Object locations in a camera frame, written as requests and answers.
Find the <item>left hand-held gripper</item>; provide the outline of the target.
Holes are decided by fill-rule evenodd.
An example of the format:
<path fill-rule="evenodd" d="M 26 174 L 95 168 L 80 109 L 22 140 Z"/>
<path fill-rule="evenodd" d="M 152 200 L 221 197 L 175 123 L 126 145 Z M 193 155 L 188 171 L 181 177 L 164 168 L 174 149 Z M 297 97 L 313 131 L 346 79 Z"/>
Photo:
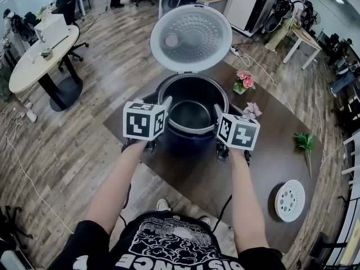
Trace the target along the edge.
<path fill-rule="evenodd" d="M 156 139 L 164 132 L 172 100 L 168 96 L 161 105 L 128 101 L 123 109 L 123 137 L 127 141 L 121 151 L 138 141 L 146 141 L 145 149 L 153 153 Z"/>

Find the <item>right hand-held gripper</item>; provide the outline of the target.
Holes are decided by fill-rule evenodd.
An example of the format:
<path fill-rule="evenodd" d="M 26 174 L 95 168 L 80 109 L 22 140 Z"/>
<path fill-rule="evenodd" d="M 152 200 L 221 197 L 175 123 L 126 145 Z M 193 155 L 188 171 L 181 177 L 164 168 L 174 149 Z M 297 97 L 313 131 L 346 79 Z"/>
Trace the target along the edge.
<path fill-rule="evenodd" d="M 217 130 L 217 161 L 226 161 L 229 149 L 244 150 L 245 160 L 250 165 L 250 151 L 253 151 L 260 130 L 257 120 L 243 116 L 223 114 L 219 104 L 214 104 L 214 125 Z"/>

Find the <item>dark metal pot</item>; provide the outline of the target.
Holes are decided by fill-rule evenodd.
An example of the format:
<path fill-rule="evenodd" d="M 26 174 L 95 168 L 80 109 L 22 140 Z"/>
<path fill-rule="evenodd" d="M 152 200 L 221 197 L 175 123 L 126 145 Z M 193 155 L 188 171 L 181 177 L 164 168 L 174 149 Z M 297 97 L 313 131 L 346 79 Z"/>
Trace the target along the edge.
<path fill-rule="evenodd" d="M 157 88 L 158 103 L 172 97 L 169 106 L 169 125 L 189 134 L 212 132 L 217 122 L 214 106 L 224 113 L 230 100 L 223 87 L 202 74 L 176 74 L 164 80 Z"/>

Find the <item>dark blue rice cooker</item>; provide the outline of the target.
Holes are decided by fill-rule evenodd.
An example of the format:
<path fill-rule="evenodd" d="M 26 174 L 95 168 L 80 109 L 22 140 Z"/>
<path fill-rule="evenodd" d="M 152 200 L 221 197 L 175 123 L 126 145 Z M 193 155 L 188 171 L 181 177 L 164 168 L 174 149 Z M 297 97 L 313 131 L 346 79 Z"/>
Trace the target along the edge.
<path fill-rule="evenodd" d="M 170 10 L 157 21 L 150 48 L 158 63 L 174 71 L 173 75 L 205 75 L 205 70 L 224 58 L 231 42 L 232 29 L 223 14 L 209 6 L 188 4 Z M 206 134 L 189 134 L 173 128 L 168 120 L 169 113 L 164 145 L 171 154 L 200 154 L 211 144 L 216 145 L 217 154 L 218 126 Z"/>

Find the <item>white perforated steamer tray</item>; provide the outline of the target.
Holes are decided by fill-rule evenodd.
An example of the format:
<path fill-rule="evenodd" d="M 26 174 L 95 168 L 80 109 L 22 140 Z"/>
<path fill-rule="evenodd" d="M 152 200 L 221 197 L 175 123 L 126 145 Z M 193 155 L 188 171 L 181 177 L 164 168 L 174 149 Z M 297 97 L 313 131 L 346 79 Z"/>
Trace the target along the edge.
<path fill-rule="evenodd" d="M 282 221 L 293 222 L 301 215 L 304 204 L 304 187 L 299 181 L 292 179 L 278 190 L 274 208 Z"/>

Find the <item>person's right forearm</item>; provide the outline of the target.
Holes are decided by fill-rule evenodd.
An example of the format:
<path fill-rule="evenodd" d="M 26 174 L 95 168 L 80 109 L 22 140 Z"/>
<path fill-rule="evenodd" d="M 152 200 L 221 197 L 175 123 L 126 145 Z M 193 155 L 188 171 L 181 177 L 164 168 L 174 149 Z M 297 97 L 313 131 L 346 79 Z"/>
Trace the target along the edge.
<path fill-rule="evenodd" d="M 238 253 L 268 248 L 262 209 L 258 203 L 244 152 L 230 149 L 232 166 L 232 228 Z"/>

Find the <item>person's left forearm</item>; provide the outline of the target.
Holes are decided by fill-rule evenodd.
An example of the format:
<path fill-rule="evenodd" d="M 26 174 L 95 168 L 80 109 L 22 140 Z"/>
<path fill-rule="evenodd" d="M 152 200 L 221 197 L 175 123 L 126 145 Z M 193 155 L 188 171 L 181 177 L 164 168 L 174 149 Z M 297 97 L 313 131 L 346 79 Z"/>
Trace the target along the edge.
<path fill-rule="evenodd" d="M 112 233 L 122 212 L 132 177 L 146 144 L 146 141 L 139 141 L 120 154 L 88 207 L 85 219 L 96 222 L 108 234 Z"/>

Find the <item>pale pink flowers white pot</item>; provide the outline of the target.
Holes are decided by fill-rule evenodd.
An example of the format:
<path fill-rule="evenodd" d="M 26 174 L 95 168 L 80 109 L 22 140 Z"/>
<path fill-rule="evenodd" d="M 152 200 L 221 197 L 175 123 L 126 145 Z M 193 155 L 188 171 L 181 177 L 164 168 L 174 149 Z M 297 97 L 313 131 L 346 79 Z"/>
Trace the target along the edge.
<path fill-rule="evenodd" d="M 247 107 L 243 110 L 244 115 L 251 119 L 256 119 L 262 115 L 256 103 L 248 102 Z"/>

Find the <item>pink flowers in glass vase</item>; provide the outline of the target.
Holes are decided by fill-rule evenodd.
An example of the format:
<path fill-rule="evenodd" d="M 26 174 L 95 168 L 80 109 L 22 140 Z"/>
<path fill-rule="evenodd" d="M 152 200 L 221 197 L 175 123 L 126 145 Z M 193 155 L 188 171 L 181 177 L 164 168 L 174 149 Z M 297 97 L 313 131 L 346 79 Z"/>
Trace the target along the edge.
<path fill-rule="evenodd" d="M 236 80 L 233 86 L 233 91 L 241 95 L 249 89 L 255 89 L 254 79 L 248 71 L 238 71 L 236 73 Z"/>

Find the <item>green artificial leaf sprig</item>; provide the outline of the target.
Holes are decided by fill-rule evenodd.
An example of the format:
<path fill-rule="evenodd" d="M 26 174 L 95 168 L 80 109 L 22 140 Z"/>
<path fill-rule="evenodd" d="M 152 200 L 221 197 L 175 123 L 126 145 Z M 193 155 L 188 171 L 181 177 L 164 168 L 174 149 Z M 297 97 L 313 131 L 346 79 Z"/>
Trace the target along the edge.
<path fill-rule="evenodd" d="M 312 178 L 311 154 L 312 151 L 314 150 L 313 137 L 314 137 L 313 133 L 299 133 L 299 134 L 295 134 L 294 136 L 296 147 L 303 150 L 305 153 L 305 157 L 307 158 L 310 178 Z"/>

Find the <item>person's left white shoe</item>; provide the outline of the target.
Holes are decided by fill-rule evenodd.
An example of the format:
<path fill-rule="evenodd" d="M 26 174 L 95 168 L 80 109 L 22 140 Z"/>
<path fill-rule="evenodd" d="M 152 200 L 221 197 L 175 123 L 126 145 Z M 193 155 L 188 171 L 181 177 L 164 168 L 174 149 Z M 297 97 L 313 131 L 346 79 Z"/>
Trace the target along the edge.
<path fill-rule="evenodd" d="M 159 199 L 156 205 L 156 210 L 159 212 L 171 211 L 171 207 L 166 199 Z"/>

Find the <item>white cabinet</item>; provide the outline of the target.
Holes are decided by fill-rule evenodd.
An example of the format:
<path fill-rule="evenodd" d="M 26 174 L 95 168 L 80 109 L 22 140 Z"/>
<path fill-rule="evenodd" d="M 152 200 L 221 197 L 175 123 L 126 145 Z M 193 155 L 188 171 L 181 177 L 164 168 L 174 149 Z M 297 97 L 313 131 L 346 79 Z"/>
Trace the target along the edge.
<path fill-rule="evenodd" d="M 232 26 L 245 30 L 257 0 L 232 0 L 226 17 Z"/>

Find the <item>wooden-top white table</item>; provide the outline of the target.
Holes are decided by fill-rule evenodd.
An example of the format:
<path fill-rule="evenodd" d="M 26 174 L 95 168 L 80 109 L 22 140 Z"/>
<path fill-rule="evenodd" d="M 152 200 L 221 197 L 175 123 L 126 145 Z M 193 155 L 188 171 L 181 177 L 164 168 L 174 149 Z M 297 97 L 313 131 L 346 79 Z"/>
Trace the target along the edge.
<path fill-rule="evenodd" d="M 305 64 L 301 67 L 302 70 L 305 70 L 307 66 L 316 58 L 316 56 L 319 54 L 319 52 L 322 50 L 320 45 L 315 41 L 314 38 L 312 38 L 303 28 L 300 29 L 293 29 L 292 32 L 297 36 L 297 41 L 292 46 L 292 48 L 289 50 L 285 58 L 282 60 L 284 64 L 286 64 L 289 59 L 292 57 L 292 55 L 295 53 L 297 48 L 300 46 L 301 43 L 305 43 L 312 48 L 314 48 L 314 52 L 310 57 L 307 59 Z"/>

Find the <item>round beige table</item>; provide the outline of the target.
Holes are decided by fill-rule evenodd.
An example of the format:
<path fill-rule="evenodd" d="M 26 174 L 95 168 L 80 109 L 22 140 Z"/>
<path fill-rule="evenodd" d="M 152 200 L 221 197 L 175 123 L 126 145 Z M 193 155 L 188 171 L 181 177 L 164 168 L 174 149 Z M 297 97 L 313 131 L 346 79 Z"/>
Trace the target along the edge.
<path fill-rule="evenodd" d="M 40 49 L 40 41 L 34 43 L 19 59 L 12 71 L 9 89 L 13 93 L 20 93 L 38 82 L 50 97 L 50 106 L 54 111 L 64 111 L 78 100 L 83 81 L 77 75 L 70 59 L 69 52 L 79 38 L 79 28 L 75 25 L 68 26 L 69 35 L 53 49 L 49 60 L 38 56 L 34 60 L 29 58 L 31 51 Z M 63 61 L 70 76 L 55 84 L 49 76 L 50 70 Z"/>

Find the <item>person's black printed t-shirt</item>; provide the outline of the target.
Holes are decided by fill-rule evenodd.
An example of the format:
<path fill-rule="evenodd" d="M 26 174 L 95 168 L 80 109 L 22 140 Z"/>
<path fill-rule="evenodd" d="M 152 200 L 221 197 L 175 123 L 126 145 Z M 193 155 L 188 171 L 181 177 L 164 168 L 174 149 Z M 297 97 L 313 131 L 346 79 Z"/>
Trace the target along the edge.
<path fill-rule="evenodd" d="M 169 211 L 140 215 L 109 243 L 99 224 L 83 220 L 48 270 L 286 270 L 275 249 L 222 254 L 207 224 Z"/>

